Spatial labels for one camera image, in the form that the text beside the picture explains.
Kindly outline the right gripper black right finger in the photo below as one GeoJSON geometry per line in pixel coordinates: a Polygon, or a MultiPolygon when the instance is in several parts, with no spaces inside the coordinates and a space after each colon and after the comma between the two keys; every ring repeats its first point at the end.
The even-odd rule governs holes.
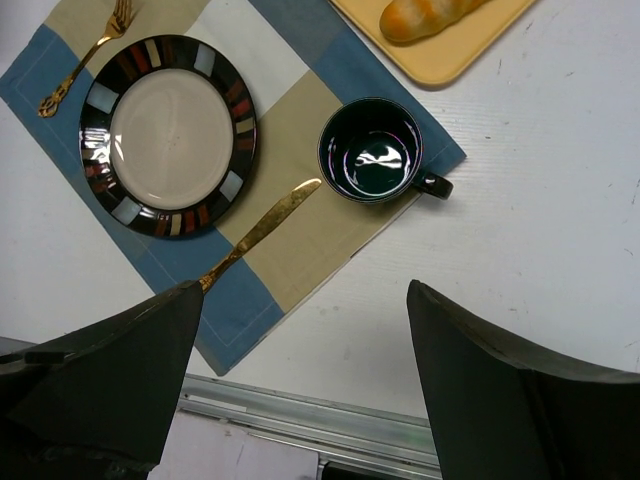
{"type": "Polygon", "coordinates": [[[446,479],[635,479],[639,377],[547,349],[430,286],[407,292],[446,479]]]}

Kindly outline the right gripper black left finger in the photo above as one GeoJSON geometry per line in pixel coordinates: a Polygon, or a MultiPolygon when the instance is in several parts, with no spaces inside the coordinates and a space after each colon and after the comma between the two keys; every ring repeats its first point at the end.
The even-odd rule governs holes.
{"type": "Polygon", "coordinates": [[[4,472],[150,472],[159,465],[204,294],[186,281],[1,356],[4,472]]]}

